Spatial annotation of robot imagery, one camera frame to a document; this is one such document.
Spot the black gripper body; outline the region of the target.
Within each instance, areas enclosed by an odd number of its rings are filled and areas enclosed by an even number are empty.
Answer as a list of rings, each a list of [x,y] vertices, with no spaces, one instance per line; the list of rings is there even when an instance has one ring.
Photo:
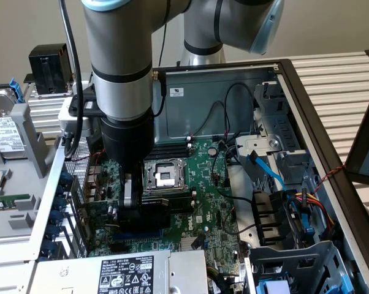
[[[148,110],[130,121],[101,118],[101,131],[109,158],[123,169],[133,169],[154,147],[154,114]]]

